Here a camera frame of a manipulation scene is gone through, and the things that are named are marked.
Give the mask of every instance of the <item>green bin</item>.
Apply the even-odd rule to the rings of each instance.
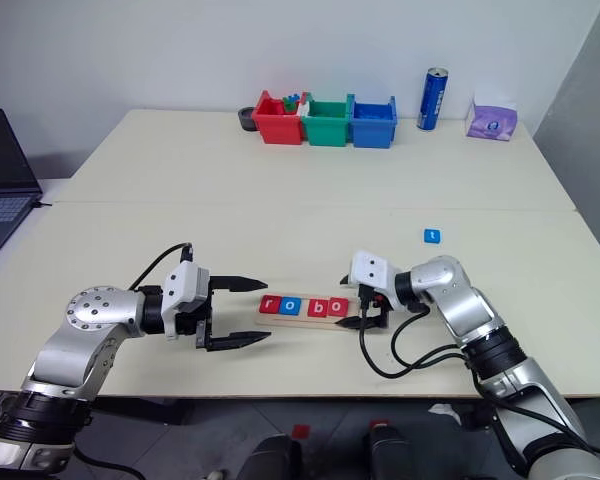
[[[344,147],[349,130],[350,105],[345,102],[316,102],[307,94],[308,112],[302,117],[309,144]]]

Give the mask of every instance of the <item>plastic bin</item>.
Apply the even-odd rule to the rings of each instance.
[[[311,145],[344,147],[347,144],[349,111],[347,102],[316,102],[307,94],[308,112],[302,123]]]
[[[296,115],[298,103],[303,102],[306,93],[296,102],[293,111],[285,111],[284,102],[280,98],[272,98],[267,90],[263,90],[260,100],[251,118],[256,122],[264,143],[281,143],[300,145],[304,139],[302,120]]]
[[[388,104],[357,103],[355,95],[347,95],[349,122],[354,147],[389,148],[396,132],[396,99]]]

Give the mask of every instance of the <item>laptop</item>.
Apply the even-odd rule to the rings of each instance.
[[[0,247],[40,197],[42,189],[0,109]]]

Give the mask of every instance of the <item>laptop keyboard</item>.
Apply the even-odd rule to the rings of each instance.
[[[0,222],[12,222],[31,197],[0,197]]]

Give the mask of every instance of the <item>blue bin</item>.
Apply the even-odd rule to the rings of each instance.
[[[357,103],[355,95],[347,95],[349,128],[354,147],[389,148],[396,132],[396,99],[377,105]]]

